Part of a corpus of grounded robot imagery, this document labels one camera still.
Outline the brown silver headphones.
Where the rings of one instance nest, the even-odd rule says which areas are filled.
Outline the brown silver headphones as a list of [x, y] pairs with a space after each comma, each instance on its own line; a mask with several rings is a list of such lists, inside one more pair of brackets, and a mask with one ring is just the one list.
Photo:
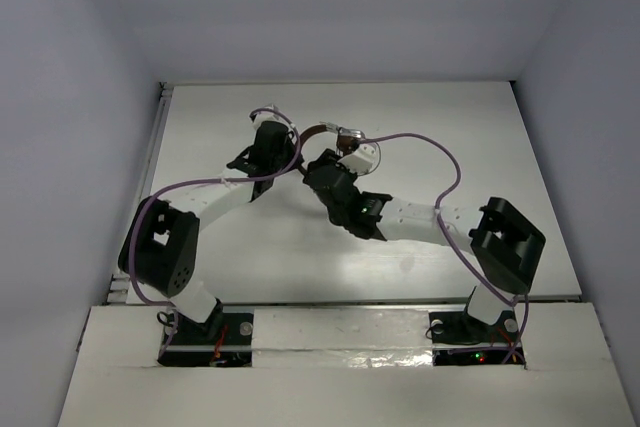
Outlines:
[[300, 134], [300, 147], [303, 147], [312, 137], [323, 133], [335, 135], [336, 150], [342, 156], [354, 153], [366, 139], [364, 132], [361, 130], [342, 127], [330, 122], [320, 122], [306, 128]]

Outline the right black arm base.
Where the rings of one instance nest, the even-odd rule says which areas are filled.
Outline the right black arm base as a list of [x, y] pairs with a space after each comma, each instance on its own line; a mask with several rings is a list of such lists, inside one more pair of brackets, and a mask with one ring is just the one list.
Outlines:
[[434, 364], [525, 366], [522, 337], [530, 302], [527, 295], [513, 300], [524, 304], [521, 319], [516, 318], [514, 306], [481, 286], [474, 288], [462, 309], [431, 312], [425, 337], [434, 346]]

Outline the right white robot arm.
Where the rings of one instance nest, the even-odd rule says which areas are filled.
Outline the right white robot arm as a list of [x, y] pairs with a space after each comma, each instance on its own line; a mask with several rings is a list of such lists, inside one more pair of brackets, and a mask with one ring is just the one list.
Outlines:
[[512, 203], [491, 197], [477, 208], [425, 205], [356, 186], [364, 163], [327, 150], [308, 164], [303, 182], [326, 207], [329, 221], [363, 240], [417, 241], [472, 255], [479, 285], [461, 325], [483, 340], [498, 326], [501, 311], [531, 290], [544, 234]]

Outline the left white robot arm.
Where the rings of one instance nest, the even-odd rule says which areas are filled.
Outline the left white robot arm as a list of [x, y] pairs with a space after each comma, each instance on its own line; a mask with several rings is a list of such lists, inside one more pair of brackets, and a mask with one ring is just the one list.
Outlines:
[[143, 302], [155, 303], [142, 293], [146, 285], [163, 297], [161, 305], [188, 319], [188, 330], [200, 341], [215, 339], [222, 329], [220, 301], [196, 273], [200, 233], [257, 200], [299, 163], [299, 135], [289, 119], [264, 108], [251, 120], [253, 143], [218, 176], [179, 182], [140, 202], [117, 259]]

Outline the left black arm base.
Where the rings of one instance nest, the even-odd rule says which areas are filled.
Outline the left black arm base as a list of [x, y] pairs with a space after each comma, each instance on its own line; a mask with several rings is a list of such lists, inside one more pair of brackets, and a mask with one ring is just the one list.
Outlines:
[[157, 362], [164, 367], [235, 368], [252, 365], [254, 312], [228, 311], [218, 301], [197, 323], [177, 310], [161, 311], [163, 327]]

